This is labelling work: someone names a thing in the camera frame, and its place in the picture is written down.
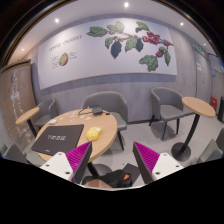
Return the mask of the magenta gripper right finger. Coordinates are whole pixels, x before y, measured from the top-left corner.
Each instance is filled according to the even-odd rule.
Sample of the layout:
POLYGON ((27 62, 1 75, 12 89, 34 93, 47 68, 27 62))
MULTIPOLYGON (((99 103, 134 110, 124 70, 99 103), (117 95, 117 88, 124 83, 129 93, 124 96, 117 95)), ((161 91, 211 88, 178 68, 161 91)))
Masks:
POLYGON ((183 169, 168 153, 159 154, 138 142, 133 143, 133 154, 145 184, 183 169))

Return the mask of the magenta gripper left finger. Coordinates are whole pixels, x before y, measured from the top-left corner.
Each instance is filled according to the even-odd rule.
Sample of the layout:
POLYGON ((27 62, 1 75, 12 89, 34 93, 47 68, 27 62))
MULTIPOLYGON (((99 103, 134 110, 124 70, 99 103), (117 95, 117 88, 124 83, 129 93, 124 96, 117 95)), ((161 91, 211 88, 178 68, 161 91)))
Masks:
POLYGON ((91 153, 92 142, 89 141, 67 153, 56 153, 50 160, 41 166, 41 169, 70 182, 79 184, 82 180, 91 153))

